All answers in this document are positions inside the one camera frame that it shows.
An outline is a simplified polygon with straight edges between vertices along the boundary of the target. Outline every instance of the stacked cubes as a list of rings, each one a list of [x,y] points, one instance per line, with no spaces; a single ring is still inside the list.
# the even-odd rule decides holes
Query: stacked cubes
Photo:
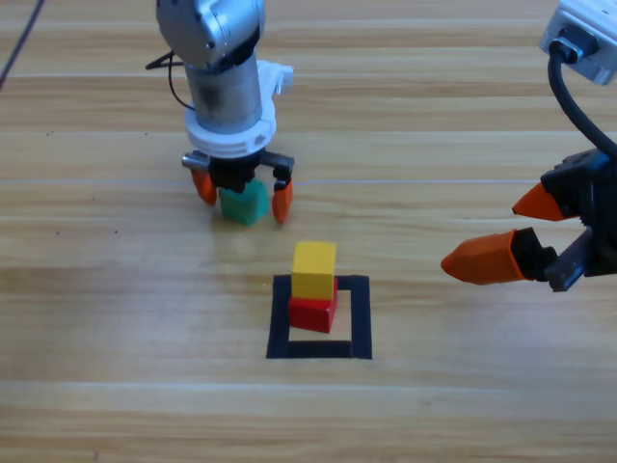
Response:
[[[291,271],[289,324],[330,333],[335,319],[337,284],[336,245],[307,241],[296,246]]]

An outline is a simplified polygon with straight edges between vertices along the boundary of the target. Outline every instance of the wire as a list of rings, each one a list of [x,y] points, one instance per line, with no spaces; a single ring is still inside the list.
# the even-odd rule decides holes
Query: wire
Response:
[[[17,44],[15,45],[15,48],[13,49],[13,53],[11,53],[11,57],[9,58],[9,61],[7,61],[7,63],[4,66],[4,69],[2,70],[2,75],[0,76],[0,91],[4,87],[4,83],[7,81],[9,72],[11,71],[11,68],[15,64],[15,61],[17,60],[17,56],[19,55],[21,48],[23,47],[24,43],[28,40],[28,36],[30,35],[32,28],[34,27],[35,22],[37,22],[37,18],[39,17],[39,13],[40,13],[40,10],[42,9],[43,3],[45,3],[45,0],[39,0],[37,2],[37,5],[33,9],[32,14],[30,15],[28,24],[26,24],[26,28],[21,33],[21,37],[17,41]]]
[[[184,63],[182,62],[165,63],[167,60],[171,60],[174,57],[174,55],[175,53],[173,53],[172,51],[164,54],[163,56],[161,56],[160,58],[157,58],[153,62],[148,63],[146,65],[146,70],[168,68],[169,66],[184,66]]]
[[[168,69],[168,74],[167,74],[167,77],[168,77],[168,80],[170,81],[170,89],[172,90],[172,95],[174,95],[175,100],[176,100],[178,103],[180,103],[182,106],[184,106],[186,109],[190,109],[190,110],[192,110],[192,111],[195,111],[195,108],[194,108],[193,106],[188,105],[188,104],[186,104],[184,101],[182,101],[182,100],[180,99],[180,97],[177,95],[177,93],[175,92],[175,88],[174,88],[174,80],[172,79],[172,69],[174,68],[174,67],[172,66],[172,59],[174,58],[174,54],[175,54],[175,53],[173,53],[173,52],[172,52],[172,55],[170,56],[169,66],[167,67],[167,69]]]
[[[170,51],[169,53],[166,53],[165,55],[161,56],[160,58],[157,58],[151,63],[148,63],[146,65],[146,69],[151,70],[151,69],[167,68],[168,70],[167,77],[170,82],[170,90],[172,91],[172,95],[174,96],[175,100],[178,103],[180,103],[182,106],[184,106],[185,108],[190,109],[191,111],[195,111],[195,108],[193,106],[186,104],[184,101],[182,101],[182,99],[180,99],[180,97],[175,92],[174,80],[172,78],[172,69],[177,66],[184,66],[184,63],[175,62],[174,56],[175,56],[175,53],[173,51]]]
[[[566,57],[562,52],[550,54],[549,82],[555,98],[557,98],[561,109],[580,133],[593,143],[598,150],[617,161],[617,144],[589,120],[568,92],[561,73],[561,66],[564,64],[565,59]]]

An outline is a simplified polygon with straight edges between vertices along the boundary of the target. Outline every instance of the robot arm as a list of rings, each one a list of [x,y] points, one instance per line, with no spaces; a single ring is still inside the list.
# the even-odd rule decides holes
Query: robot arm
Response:
[[[617,70],[613,2],[561,0],[541,42],[549,55],[550,87],[563,112],[595,148],[564,159],[513,207],[515,214],[553,222],[578,218],[586,231],[561,255],[543,248],[533,229],[462,243],[442,262],[450,276],[475,285],[520,280],[567,291],[582,276],[617,273],[617,145],[574,102],[561,75],[566,65],[607,84]]]
[[[265,9],[263,0],[157,0],[156,20],[186,65],[215,68],[243,49],[253,53],[265,27]]]
[[[172,49],[169,58],[182,60],[193,98],[185,105],[185,125],[196,149],[182,164],[200,196],[214,205],[220,188],[242,194],[256,167],[272,167],[272,208],[283,223],[294,161],[266,146],[277,129],[274,95],[292,85],[293,68],[255,57],[265,26],[263,0],[157,0],[156,18]]]

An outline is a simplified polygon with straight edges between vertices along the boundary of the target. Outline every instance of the black tape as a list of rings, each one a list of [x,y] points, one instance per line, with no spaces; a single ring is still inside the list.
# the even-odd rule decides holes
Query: black tape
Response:
[[[268,359],[372,359],[370,281],[353,275],[336,277],[339,291],[351,291],[351,340],[289,340],[291,276],[277,275],[272,284]]]

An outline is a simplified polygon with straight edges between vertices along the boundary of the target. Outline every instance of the wooden table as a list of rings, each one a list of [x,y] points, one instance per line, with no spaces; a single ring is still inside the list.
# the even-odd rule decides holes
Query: wooden table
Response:
[[[0,0],[3,57],[33,3]],[[472,236],[580,233],[510,210],[589,147],[537,48],[557,1],[267,3],[296,202],[249,230],[180,165],[182,108],[144,70],[168,51],[154,2],[44,7],[0,95],[0,461],[617,461],[617,277],[553,294],[440,269]],[[567,78],[614,127],[614,89]],[[265,358],[299,240],[370,276],[373,361]],[[342,301],[330,338],[349,331]]]

